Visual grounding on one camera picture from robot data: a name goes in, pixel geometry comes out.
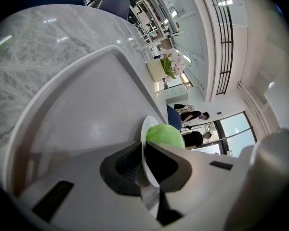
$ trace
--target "marble countertop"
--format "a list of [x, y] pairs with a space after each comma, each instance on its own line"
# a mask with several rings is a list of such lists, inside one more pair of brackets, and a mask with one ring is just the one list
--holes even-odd
[[127, 54], [166, 117], [165, 98], [154, 92], [145, 66], [153, 56], [129, 22], [101, 10], [60, 4], [17, 12], [0, 24], [0, 179], [13, 128], [34, 95], [69, 64], [108, 45]]

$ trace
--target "person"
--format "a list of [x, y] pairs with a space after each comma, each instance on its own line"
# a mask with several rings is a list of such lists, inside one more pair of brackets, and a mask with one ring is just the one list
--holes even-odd
[[194, 147], [199, 147], [203, 143], [203, 139], [209, 139], [212, 137], [212, 134], [210, 132], [206, 132], [203, 135], [198, 132], [190, 132], [182, 135], [184, 142], [185, 142], [185, 148], [186, 149], [192, 149]]
[[196, 118], [199, 118], [205, 121], [210, 118], [210, 115], [208, 112], [201, 113], [200, 111], [185, 112], [185, 113], [180, 114], [180, 116], [181, 116], [182, 124], [184, 122], [191, 121]]

